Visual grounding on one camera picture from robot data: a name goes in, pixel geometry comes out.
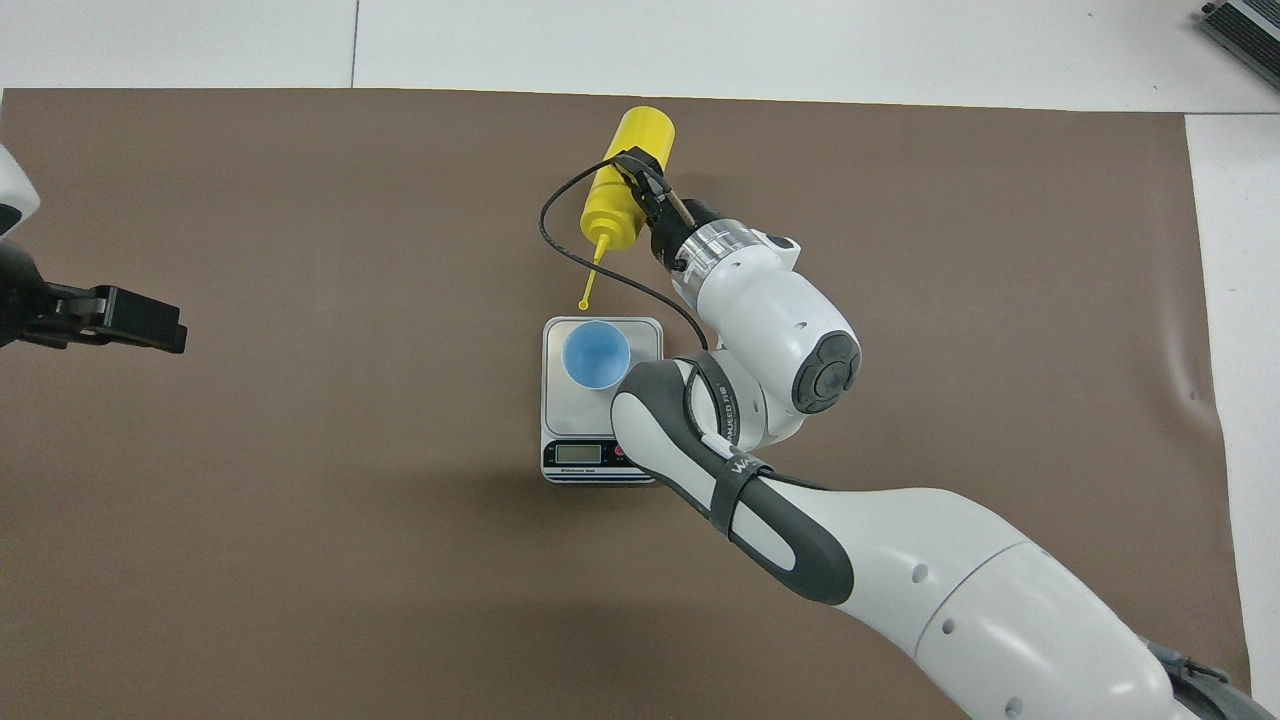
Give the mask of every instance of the digital scale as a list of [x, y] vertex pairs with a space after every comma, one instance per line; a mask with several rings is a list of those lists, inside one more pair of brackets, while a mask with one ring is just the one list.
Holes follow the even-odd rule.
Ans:
[[609, 419], [617, 386], [588, 389], [568, 377], [561, 351], [579, 325], [593, 320], [622, 332], [631, 347], [630, 370], [662, 359], [662, 325], [653, 318], [552, 318], [543, 328], [543, 477], [553, 483], [649, 483], [618, 447]]

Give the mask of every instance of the black strap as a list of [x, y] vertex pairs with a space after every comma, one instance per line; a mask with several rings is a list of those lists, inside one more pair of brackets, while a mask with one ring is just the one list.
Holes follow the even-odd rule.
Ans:
[[685, 413], [687, 416], [690, 419], [694, 416], [694, 378], [701, 378], [712, 396], [712, 405], [716, 406], [716, 434], [727, 439], [730, 445], [737, 445], [742, 436], [742, 414], [737, 409], [737, 396], [733, 395], [733, 386], [724, 369], [705, 350], [681, 355], [680, 360], [694, 366], [694, 372], [685, 384]]
[[712, 507], [708, 520], [719, 534], [730, 537], [730, 528], [733, 525], [733, 510], [737, 509], [737, 498], [742, 495], [742, 488], [751, 482], [760, 470], [771, 469], [763, 460], [754, 455], [737, 452], [724, 461], [724, 465], [716, 473], [716, 489], [712, 491]]

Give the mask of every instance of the white floor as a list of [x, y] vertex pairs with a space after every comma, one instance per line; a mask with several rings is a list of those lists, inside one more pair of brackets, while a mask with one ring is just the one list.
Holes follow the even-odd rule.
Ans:
[[1185, 113], [1256, 697], [1280, 710], [1280, 92], [1199, 0], [4, 0], [0, 87], [431, 87]]

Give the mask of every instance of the yellow nozzle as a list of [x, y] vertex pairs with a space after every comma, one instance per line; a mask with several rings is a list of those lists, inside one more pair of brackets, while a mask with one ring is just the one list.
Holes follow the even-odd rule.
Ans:
[[[604, 152], [612, 158], [623, 150], [640, 147], [653, 155], [666, 168], [671, 158], [671, 146], [676, 142], [676, 126], [662, 110], [637, 105], [627, 110], [613, 133], [613, 142]], [[591, 192], [582, 208], [579, 225], [586, 240], [595, 245], [595, 264], [599, 265], [608, 250], [630, 250], [636, 243], [636, 234], [644, 224], [644, 210], [631, 199], [631, 191], [612, 167], [602, 168], [591, 182]], [[591, 287], [595, 284], [595, 270], [586, 277], [586, 290], [577, 309], [590, 307]]]

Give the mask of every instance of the scale platform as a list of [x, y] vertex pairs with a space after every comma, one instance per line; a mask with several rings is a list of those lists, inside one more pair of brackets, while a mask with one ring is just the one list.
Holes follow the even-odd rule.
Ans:
[[653, 318], [552, 318], [543, 328], [543, 477], [553, 483], [649, 483], [613, 437], [609, 404], [617, 386], [588, 389], [575, 383], [561, 360], [564, 338], [591, 320], [609, 323], [631, 347], [631, 365], [662, 360], [662, 325]]

